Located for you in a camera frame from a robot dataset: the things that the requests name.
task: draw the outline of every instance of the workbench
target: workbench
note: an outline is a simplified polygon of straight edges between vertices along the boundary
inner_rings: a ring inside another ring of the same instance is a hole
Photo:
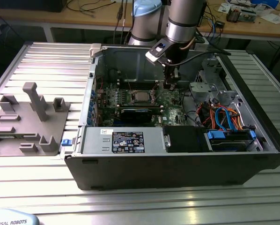
[[[36,82],[46,101],[62,97],[71,103],[63,138],[75,137],[90,48],[24,45],[0,79],[0,99],[12,94],[29,102],[22,86]],[[255,55],[230,52],[230,60],[280,132],[280,84]],[[63,158],[64,147],[53,157],[0,157],[0,208],[35,214],[42,225],[280,225],[280,166],[237,186],[82,191]]]
[[[92,0],[80,0],[81,4],[90,3]],[[223,38],[239,38],[254,40],[280,41],[280,24],[274,24],[264,19],[257,18],[254,23],[249,22],[227,22],[226,14],[217,12],[219,5],[224,0],[208,0],[212,13],[217,20],[225,23],[222,36]],[[99,7],[110,3],[110,0],[102,0],[89,8]],[[42,11],[0,9],[0,15],[11,25],[37,26],[44,29],[48,42],[54,42],[54,36],[51,28],[71,28],[85,30],[114,30],[116,25],[116,15],[120,3],[102,7],[90,13],[90,15],[81,12],[74,12],[64,8],[61,13],[51,13]],[[70,4],[71,8],[78,9],[77,1]],[[127,19],[125,22],[125,31],[128,31],[132,25],[132,4],[128,3]],[[118,30],[122,29],[122,21],[119,23]],[[211,30],[207,20],[203,19],[199,27],[200,32],[208,34]]]

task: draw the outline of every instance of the electronic circuit board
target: electronic circuit board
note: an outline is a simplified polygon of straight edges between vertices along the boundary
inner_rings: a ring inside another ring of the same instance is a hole
[[[115,84],[109,84],[97,91],[99,126],[142,126],[161,127],[164,125],[188,125],[181,106],[181,92],[160,89],[155,90],[121,90]],[[119,114],[122,109],[158,111],[150,121],[141,124],[124,124]]]

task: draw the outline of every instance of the power supply label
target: power supply label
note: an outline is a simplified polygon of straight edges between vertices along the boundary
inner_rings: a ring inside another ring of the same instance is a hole
[[[143,132],[113,132],[113,153],[144,153]]]

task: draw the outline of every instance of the motherboard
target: motherboard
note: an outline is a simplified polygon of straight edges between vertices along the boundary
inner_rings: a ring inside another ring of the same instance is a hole
[[[168,90],[162,82],[98,85],[100,127],[162,127],[188,125],[182,108],[184,89]]]

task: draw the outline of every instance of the table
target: table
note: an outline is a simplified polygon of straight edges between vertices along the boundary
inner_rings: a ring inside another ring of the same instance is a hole
[[[89,3],[92,0],[80,0],[81,4]],[[208,0],[212,13],[218,17],[218,20],[226,23],[222,37],[224,38],[240,38],[240,39],[256,39],[280,41],[280,24],[273,24],[261,18],[257,18],[255,23],[237,22],[231,23],[226,21],[226,14],[219,13],[216,10],[224,0]],[[102,0],[95,4],[95,7],[110,3],[110,0]],[[54,42],[51,28],[76,28],[86,30],[114,30],[116,25],[116,15],[120,3],[115,3],[95,10],[92,16],[85,15],[81,12],[74,12],[68,8],[64,8],[61,13],[51,13],[43,11],[13,10],[0,9],[0,15],[14,25],[40,26],[44,29],[48,42]],[[70,5],[72,8],[78,9],[75,0]],[[132,5],[128,3],[127,19],[125,30],[129,30],[132,25],[131,17]],[[119,30],[122,29],[122,21],[119,24]],[[203,20],[200,32],[209,33],[210,27],[207,20]]]

